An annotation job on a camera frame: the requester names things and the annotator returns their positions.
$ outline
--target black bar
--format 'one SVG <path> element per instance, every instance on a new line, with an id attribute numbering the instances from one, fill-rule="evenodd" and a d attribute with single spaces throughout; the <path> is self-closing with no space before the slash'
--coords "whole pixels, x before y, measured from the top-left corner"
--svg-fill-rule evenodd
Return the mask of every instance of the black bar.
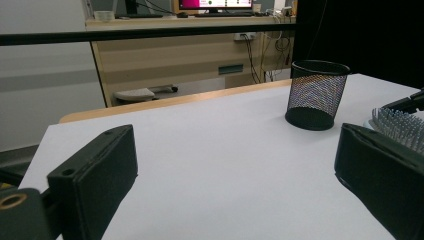
<path id="1" fill-rule="evenodd" d="M 90 32 L 3 34 L 0 35 L 0 46 L 74 43 L 91 41 L 110 41 L 138 38 L 175 37 L 192 35 L 209 35 L 238 32 L 265 32 L 296 30 L 296 23 L 260 24 L 242 26 L 181 27 L 135 30 L 110 30 Z"/>

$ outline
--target power outlet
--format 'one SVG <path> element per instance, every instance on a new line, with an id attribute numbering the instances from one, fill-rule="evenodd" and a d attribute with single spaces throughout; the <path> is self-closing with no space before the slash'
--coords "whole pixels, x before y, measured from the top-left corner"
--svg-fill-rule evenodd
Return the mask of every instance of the power outlet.
<path id="1" fill-rule="evenodd" d="M 249 40 L 253 40 L 256 38 L 256 33 L 255 32 L 247 32 L 247 33 L 236 33 L 234 34 L 234 41 L 245 41 L 246 37 Z"/>

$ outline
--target gray floor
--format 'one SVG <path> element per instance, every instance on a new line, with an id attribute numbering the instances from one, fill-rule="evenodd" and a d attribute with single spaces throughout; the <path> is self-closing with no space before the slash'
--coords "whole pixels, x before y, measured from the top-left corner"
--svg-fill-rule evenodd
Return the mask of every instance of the gray floor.
<path id="1" fill-rule="evenodd" d="M 290 69 L 275 71 L 273 74 L 273 80 L 285 80 L 290 78 Z M 195 93 L 209 92 L 214 90 L 220 90 L 225 88 L 224 78 L 208 79 L 196 82 L 181 83 L 176 85 L 178 91 L 175 93 L 171 92 L 159 92 L 156 93 L 158 98 L 171 98 L 177 96 L 190 95 Z M 6 152 L 0 152 L 0 168 L 10 167 L 13 165 L 24 165 L 29 163 L 34 157 L 37 151 L 37 146 L 31 146 Z"/>

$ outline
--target computer monitor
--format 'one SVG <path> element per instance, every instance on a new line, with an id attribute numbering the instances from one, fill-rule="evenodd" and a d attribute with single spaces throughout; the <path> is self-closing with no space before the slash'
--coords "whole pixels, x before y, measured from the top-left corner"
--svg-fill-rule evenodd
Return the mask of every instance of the computer monitor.
<path id="1" fill-rule="evenodd" d="M 180 10 L 252 10 L 253 0 L 178 0 Z"/>

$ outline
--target pen holder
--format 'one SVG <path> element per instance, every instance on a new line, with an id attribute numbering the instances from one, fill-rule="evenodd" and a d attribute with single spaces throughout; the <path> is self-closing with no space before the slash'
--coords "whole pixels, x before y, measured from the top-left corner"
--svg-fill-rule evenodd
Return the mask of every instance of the pen holder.
<path id="1" fill-rule="evenodd" d="M 293 62 L 287 122 L 313 131 L 332 128 L 349 73 L 349 67 L 338 63 Z"/>

